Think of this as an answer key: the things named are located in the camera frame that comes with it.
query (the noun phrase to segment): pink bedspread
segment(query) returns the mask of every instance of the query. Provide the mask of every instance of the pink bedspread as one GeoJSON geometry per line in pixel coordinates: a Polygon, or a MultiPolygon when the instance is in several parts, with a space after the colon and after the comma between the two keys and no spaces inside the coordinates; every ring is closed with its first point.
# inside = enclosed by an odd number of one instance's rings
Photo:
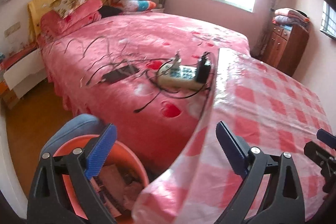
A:
{"type": "MultiPolygon", "coordinates": [[[[219,47],[229,47],[249,56],[248,41],[242,34],[211,23],[160,13],[105,18],[55,43],[43,45],[40,40],[39,44],[43,47],[48,79],[54,82],[56,94],[63,97],[64,108],[72,110],[74,115],[91,113],[115,124],[118,140],[133,150],[146,167],[158,172],[172,164],[193,134],[207,91],[188,99],[159,94],[143,111],[134,113],[158,93],[145,75],[136,79],[131,76],[112,85],[95,85],[103,74],[113,70],[108,66],[86,87],[91,75],[112,60],[171,58],[177,50],[185,65],[196,64],[205,51],[213,52],[217,59],[219,47]],[[95,41],[83,57],[83,48],[101,36],[104,37],[95,41]],[[93,65],[108,50],[109,58],[93,65]]],[[[163,62],[138,62],[136,67],[141,71],[149,68],[150,75],[154,75],[163,62]]],[[[189,94],[179,92],[171,96],[189,94]]]]}
{"type": "MultiPolygon", "coordinates": [[[[241,178],[233,172],[219,142],[216,124],[264,153],[291,153],[300,177],[305,215],[316,213],[326,195],[320,168],[303,154],[318,129],[331,132],[319,98],[296,80],[247,55],[221,49],[215,93],[188,144],[157,180],[139,196],[136,224],[213,224],[236,193],[241,178]]],[[[264,176],[247,217],[256,214],[269,176],[264,176]]]]}

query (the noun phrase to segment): light switch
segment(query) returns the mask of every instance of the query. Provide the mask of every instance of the light switch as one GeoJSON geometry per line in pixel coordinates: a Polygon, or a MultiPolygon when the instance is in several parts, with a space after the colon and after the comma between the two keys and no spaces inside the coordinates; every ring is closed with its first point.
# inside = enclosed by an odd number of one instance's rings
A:
{"type": "Polygon", "coordinates": [[[5,30],[5,37],[9,37],[12,33],[16,32],[20,28],[20,22],[16,22],[14,25],[10,26],[7,30],[5,30]]]}

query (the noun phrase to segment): window sill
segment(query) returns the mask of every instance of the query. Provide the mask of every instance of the window sill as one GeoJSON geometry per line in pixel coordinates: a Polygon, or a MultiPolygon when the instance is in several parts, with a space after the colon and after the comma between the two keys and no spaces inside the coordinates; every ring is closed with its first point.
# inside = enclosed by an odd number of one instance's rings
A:
{"type": "Polygon", "coordinates": [[[225,0],[214,0],[214,1],[221,2],[221,3],[225,3],[225,4],[228,4],[228,5],[237,7],[237,8],[239,8],[239,9],[245,10],[245,11],[247,11],[247,12],[253,13],[253,11],[251,11],[251,10],[249,10],[249,9],[247,9],[247,8],[241,7],[241,6],[239,6],[239,5],[237,5],[237,4],[234,4],[234,3],[232,3],[232,2],[228,2],[228,1],[225,1],[225,0]]]}

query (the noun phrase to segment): black cloth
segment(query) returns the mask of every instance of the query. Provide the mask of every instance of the black cloth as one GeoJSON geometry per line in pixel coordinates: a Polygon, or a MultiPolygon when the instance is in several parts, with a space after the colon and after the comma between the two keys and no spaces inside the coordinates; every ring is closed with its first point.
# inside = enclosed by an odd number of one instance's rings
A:
{"type": "Polygon", "coordinates": [[[105,18],[120,15],[122,10],[104,5],[98,10],[98,12],[101,14],[101,18],[105,18]]]}

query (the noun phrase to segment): wooden cabinet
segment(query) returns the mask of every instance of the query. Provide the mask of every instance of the wooden cabinet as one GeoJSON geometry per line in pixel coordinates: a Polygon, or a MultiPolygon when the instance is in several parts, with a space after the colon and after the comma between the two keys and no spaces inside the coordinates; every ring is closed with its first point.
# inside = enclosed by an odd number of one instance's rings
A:
{"type": "Polygon", "coordinates": [[[262,61],[292,76],[307,46],[309,34],[298,25],[283,28],[273,24],[262,61]]]}

